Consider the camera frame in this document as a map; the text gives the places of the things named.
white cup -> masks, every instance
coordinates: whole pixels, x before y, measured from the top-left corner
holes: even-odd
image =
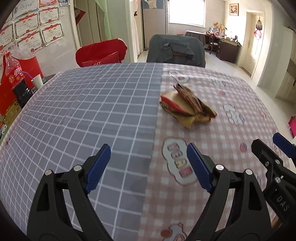
[[[43,86],[41,75],[37,75],[34,79],[31,80],[33,85],[36,87],[36,89],[40,89]]]

white floor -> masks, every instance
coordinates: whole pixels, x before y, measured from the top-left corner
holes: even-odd
[[[256,92],[262,102],[265,104],[269,113],[271,114],[274,122],[276,123],[279,132],[290,142],[296,144],[296,139],[293,140],[293,137],[289,131],[288,122],[291,115],[296,114],[296,106],[290,103],[284,102],[277,98],[271,98],[268,95],[268,90],[261,89],[256,86],[252,79],[237,65],[219,60],[215,53],[211,55],[205,53],[206,60],[206,69],[212,69],[222,73],[235,75],[242,78],[247,82],[251,88]],[[144,51],[138,58],[139,63],[145,63],[147,60],[148,51]],[[290,162],[290,169],[296,173],[296,168],[294,167],[292,161]]]

blue gripper pad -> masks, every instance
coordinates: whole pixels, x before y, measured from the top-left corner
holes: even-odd
[[[109,145],[102,150],[93,166],[89,170],[86,176],[86,185],[84,190],[89,194],[92,190],[95,190],[111,157],[111,148]]]
[[[202,158],[192,143],[187,146],[187,158],[195,175],[197,176],[198,181],[200,182],[201,187],[207,190],[209,193],[212,192],[214,187],[211,183],[211,172],[204,164]]]
[[[273,143],[286,154],[287,157],[291,159],[296,158],[296,148],[291,144],[286,138],[284,138],[280,133],[275,133],[272,137]]]

red cushion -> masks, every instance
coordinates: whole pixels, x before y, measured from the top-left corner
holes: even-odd
[[[110,54],[118,52],[119,62],[124,60],[126,55],[127,46],[121,39],[112,39],[100,43],[94,43],[83,46],[76,52],[76,62],[82,67],[83,62],[96,61],[107,57]]]
[[[87,66],[93,66],[93,65],[116,64],[116,63],[119,63],[118,51],[100,60],[83,62],[81,65],[82,67],[87,67]]]

cola bottle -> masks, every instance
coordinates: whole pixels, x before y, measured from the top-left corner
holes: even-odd
[[[23,108],[29,99],[33,96],[32,91],[28,88],[24,74],[21,73],[22,67],[17,59],[11,56],[8,52],[6,56],[6,70],[5,75],[7,76],[11,85],[13,93],[17,97],[17,101],[21,108]]]

